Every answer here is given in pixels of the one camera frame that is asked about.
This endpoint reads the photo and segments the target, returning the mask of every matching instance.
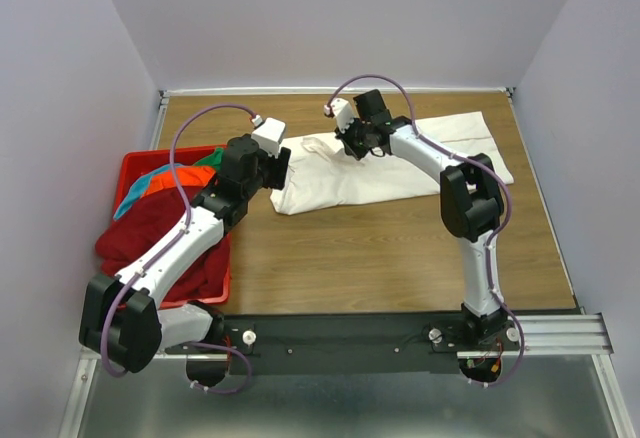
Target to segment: pile of clothes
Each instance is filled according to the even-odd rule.
[[[178,165],[178,179],[189,199],[215,175],[223,152],[217,148],[191,166]],[[184,203],[168,165],[140,177],[116,210],[111,226],[96,242],[96,252],[104,260],[102,272],[114,276],[140,258],[171,230],[183,213]],[[191,265],[171,288],[165,302],[221,296],[229,268],[230,245],[225,237]]]

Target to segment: red cloth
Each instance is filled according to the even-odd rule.
[[[202,187],[185,187],[189,199]],[[104,259],[102,272],[113,276],[151,249],[184,213],[177,188],[158,191],[135,202],[98,238],[96,252]],[[225,237],[203,253],[167,293],[164,301],[194,300],[222,295],[229,268],[230,246]]]

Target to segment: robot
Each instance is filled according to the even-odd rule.
[[[490,368],[474,369],[473,363],[455,356],[460,349],[492,350],[511,326],[510,318],[517,325],[498,281],[494,240],[505,205],[491,160],[483,154],[461,157],[422,136],[409,118],[392,117],[378,90],[358,95],[354,102],[357,113],[340,98],[331,99],[324,109],[335,120],[336,138],[348,155],[360,160],[381,150],[407,160],[440,184],[441,218],[457,240],[464,264],[465,296],[459,313],[224,316],[199,302],[160,310],[171,286],[233,230],[259,189],[283,188],[291,153],[281,145],[286,126],[268,118],[254,120],[251,134],[228,142],[220,171],[147,254],[115,279],[97,274],[90,280],[80,343],[102,352],[107,369],[116,376],[143,370],[158,351],[171,352],[177,345],[182,353],[184,346],[190,353],[198,353],[199,346],[227,352],[222,364],[187,362],[192,384],[214,392],[225,375],[244,374],[248,380],[251,369],[259,374],[460,369],[485,386],[497,381],[499,359],[483,359]],[[401,344],[393,348],[397,356],[372,359],[379,353],[374,347],[387,342]],[[328,358],[314,351],[325,346],[332,347]],[[232,354],[247,368],[232,362]],[[111,362],[122,369],[114,371]]]

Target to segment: green cloth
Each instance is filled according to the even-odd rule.
[[[223,154],[224,148],[216,148],[213,153],[196,161],[193,166],[210,166],[214,170],[220,171],[220,163],[222,163]]]

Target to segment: robotic arm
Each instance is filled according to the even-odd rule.
[[[162,252],[185,229],[185,213],[151,250],[120,270],[116,280],[103,274],[93,277],[80,325],[83,345],[99,351],[102,333],[108,333],[109,359],[135,373],[158,350],[205,338],[220,341],[223,325],[215,310],[198,302],[171,310],[160,310],[160,304],[187,268],[247,214],[249,200],[258,190],[282,189],[291,155],[280,147],[284,133],[284,123],[268,118],[251,135],[231,139],[220,171],[191,202],[188,232]],[[105,330],[116,295],[135,276],[139,278],[116,305],[112,325]]]
[[[447,146],[438,143],[440,151],[420,140],[408,118],[391,117],[378,90],[356,96],[354,101],[358,116],[341,98],[334,99],[330,109],[325,108],[326,115],[335,117],[336,137],[345,152],[357,160],[380,148],[385,154],[407,160],[440,184],[442,221],[456,237],[463,259],[465,342],[476,345],[494,340],[508,326],[508,316],[495,299],[497,294],[502,301],[495,245],[486,246],[504,211],[498,184],[472,164],[452,159],[460,154]],[[484,154],[468,158],[493,170],[491,159]]]

